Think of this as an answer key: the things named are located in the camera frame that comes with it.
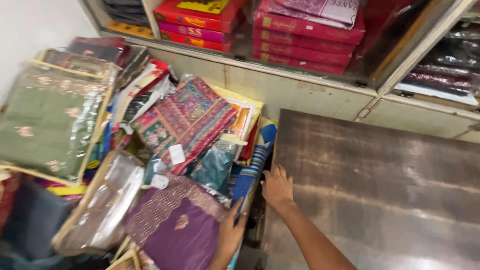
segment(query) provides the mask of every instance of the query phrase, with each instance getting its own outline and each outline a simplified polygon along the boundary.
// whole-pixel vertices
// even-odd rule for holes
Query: pink box
[[[262,0],[255,11],[253,16],[253,25],[255,27],[355,45],[360,43],[365,34],[362,8],[360,8],[357,13],[357,19],[355,20],[353,28],[347,30],[268,13],[266,10],[270,5],[270,1],[274,0]]]
[[[295,47],[302,47],[312,50],[345,55],[352,54],[353,50],[356,47],[356,45],[353,44],[317,39],[313,37],[300,36],[296,34],[289,34],[278,31],[271,31],[261,28],[254,28],[252,37],[254,39],[272,43],[280,43]]]
[[[294,59],[286,56],[269,54],[269,53],[261,52],[258,50],[253,51],[253,57],[257,59],[269,61],[272,63],[296,66],[300,68],[312,69],[320,72],[337,74],[337,75],[341,75],[345,70],[344,67],[333,66],[328,64],[320,64],[320,63],[310,62],[310,61],[303,61],[303,60]]]
[[[160,27],[160,30],[187,35],[191,37],[198,37],[201,39],[211,40],[215,42],[227,43],[230,40],[230,35],[228,34],[204,28],[178,25],[162,21],[158,22],[158,26]]]
[[[329,53],[289,45],[269,43],[257,39],[253,40],[253,49],[275,55],[284,55],[296,59],[303,59],[341,67],[346,67],[352,57],[351,55]]]

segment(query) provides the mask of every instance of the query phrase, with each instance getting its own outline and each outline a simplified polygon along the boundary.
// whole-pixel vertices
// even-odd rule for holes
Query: cardboard box
[[[184,26],[178,24],[171,24],[167,22],[158,22],[160,30],[183,34],[191,37],[197,37],[201,39],[211,40],[220,43],[227,43],[230,40],[229,34],[224,34],[222,32],[202,29],[193,26]]]
[[[214,42],[214,41],[205,40],[201,38],[190,37],[187,35],[182,35],[182,34],[173,33],[173,32],[164,31],[164,30],[161,30],[160,33],[162,35],[163,40],[178,42],[182,44],[188,44],[188,45],[197,46],[197,47],[206,48],[206,49],[215,49],[215,50],[221,50],[224,52],[230,52],[230,47],[232,45],[231,41],[228,43],[220,43],[220,42]]]
[[[285,44],[295,47],[302,47],[306,49],[337,53],[337,54],[352,54],[356,45],[336,42],[313,37],[300,36],[296,34],[289,34],[278,31],[271,31],[267,29],[254,28],[254,39],[267,41],[270,43]]]
[[[257,39],[253,40],[253,49],[275,55],[284,55],[291,58],[303,59],[312,62],[319,62],[323,64],[330,64],[341,67],[346,67],[352,57],[351,55],[316,51],[289,45],[264,42]]]
[[[328,25],[321,25],[295,19],[282,15],[270,14],[266,10],[270,1],[262,0],[259,7],[253,15],[253,25],[259,28],[276,30],[285,33],[297,34],[301,36],[309,36],[331,41],[339,41],[357,45],[360,43],[365,34],[365,25],[363,24],[362,9],[359,9],[355,26],[352,29],[336,28]]]
[[[154,9],[158,21],[205,28],[222,33],[231,33],[242,21],[243,13],[239,12],[245,0],[230,0],[221,14],[187,10],[176,7],[181,0],[165,0]]]
[[[303,61],[299,59],[289,58],[286,56],[273,55],[273,54],[261,52],[258,50],[253,51],[253,57],[264,60],[264,61],[272,62],[272,63],[279,63],[279,64],[284,64],[289,66],[301,67],[301,68],[316,70],[316,71],[325,72],[325,73],[337,74],[337,75],[341,75],[345,70],[344,67],[321,64],[321,63],[310,62],[310,61]]]

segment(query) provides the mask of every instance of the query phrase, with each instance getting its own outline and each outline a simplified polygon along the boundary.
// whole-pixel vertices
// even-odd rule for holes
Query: red printed fabric
[[[359,8],[359,0],[275,1],[277,4],[286,7],[287,9],[283,10],[281,7],[272,5],[272,13],[278,13],[293,18],[304,19],[319,24],[347,29],[351,29],[353,27]]]
[[[140,138],[176,175],[228,127],[237,111],[197,77],[139,117]],[[172,164],[169,147],[182,145],[185,161]]]
[[[0,236],[13,208],[13,196],[20,186],[20,173],[11,172],[11,176],[0,181]]]

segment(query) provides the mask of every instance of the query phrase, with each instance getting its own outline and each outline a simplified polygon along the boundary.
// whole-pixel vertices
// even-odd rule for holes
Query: purple embroidered fabric
[[[352,26],[359,7],[359,0],[276,0],[276,2],[290,9]],[[284,15],[295,17],[291,14],[290,12]]]
[[[167,188],[152,188],[127,219],[132,240],[161,270],[206,270],[227,210],[192,179],[167,173]]]

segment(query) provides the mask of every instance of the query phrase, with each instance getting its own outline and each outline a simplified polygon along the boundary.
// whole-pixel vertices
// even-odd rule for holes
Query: red box
[[[270,4],[270,1],[274,0],[262,0],[260,6],[255,11],[253,16],[253,25],[255,27],[355,45],[360,43],[363,35],[365,34],[365,25],[363,24],[361,8],[358,11],[355,25],[352,29],[347,30],[328,25],[312,23],[302,19],[295,19],[267,13],[266,8]]]
[[[188,45],[197,46],[197,47],[206,48],[206,49],[216,49],[224,52],[230,52],[230,47],[232,45],[231,41],[229,41],[228,43],[220,43],[220,42],[214,42],[206,39],[191,37],[191,36],[182,35],[182,34],[173,33],[173,32],[164,31],[164,30],[161,30],[160,33],[162,35],[163,40],[169,40],[173,42],[188,44]]]
[[[346,67],[352,57],[351,55],[329,53],[289,45],[269,43],[257,39],[253,40],[253,49],[262,52],[272,53],[275,55],[284,55],[291,58],[303,59],[312,62],[319,62],[323,64],[330,64],[341,67]]]
[[[306,68],[306,69],[312,69],[320,72],[325,72],[325,73],[331,73],[331,74],[337,74],[341,75],[343,71],[345,70],[344,67],[339,67],[339,66],[333,66],[333,65],[327,65],[327,64],[320,64],[316,62],[309,62],[309,61],[303,61],[303,60],[298,60],[294,58],[289,58],[286,56],[280,56],[280,55],[273,55],[261,51],[254,50],[253,51],[253,57],[265,61],[269,61],[272,63],[279,63],[279,64],[285,64],[289,66],[296,66],[296,67],[301,67],[301,68]]]
[[[312,50],[344,55],[352,54],[353,50],[356,47],[356,45],[353,44],[317,39],[313,37],[300,36],[296,34],[289,34],[278,31],[271,31],[261,28],[254,28],[252,37],[254,39],[268,41],[272,43],[280,43],[295,47],[302,47]]]
[[[238,12],[245,0],[230,0],[220,14],[177,8],[181,0],[165,0],[153,11],[158,21],[231,33],[243,18]]]

